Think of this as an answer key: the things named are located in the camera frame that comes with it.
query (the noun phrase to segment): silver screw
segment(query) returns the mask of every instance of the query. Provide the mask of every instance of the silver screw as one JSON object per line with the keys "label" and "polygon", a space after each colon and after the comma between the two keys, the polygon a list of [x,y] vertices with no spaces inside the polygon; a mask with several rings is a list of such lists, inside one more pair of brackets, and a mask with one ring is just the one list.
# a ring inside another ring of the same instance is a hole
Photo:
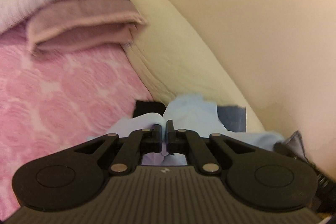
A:
{"label": "silver screw", "polygon": [[126,164],[113,164],[111,166],[111,170],[113,172],[122,173],[127,170],[127,165]]}
{"label": "silver screw", "polygon": [[219,170],[219,166],[217,164],[204,164],[203,170],[206,172],[216,172]]}

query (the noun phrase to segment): mattress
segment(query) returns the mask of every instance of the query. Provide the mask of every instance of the mattress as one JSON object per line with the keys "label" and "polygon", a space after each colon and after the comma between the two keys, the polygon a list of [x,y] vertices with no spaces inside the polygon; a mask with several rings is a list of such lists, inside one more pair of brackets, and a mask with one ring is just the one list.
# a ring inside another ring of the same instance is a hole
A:
{"label": "mattress", "polygon": [[43,59],[25,46],[25,24],[0,36],[1,220],[19,207],[11,179],[21,165],[104,134],[152,98],[119,44]]}

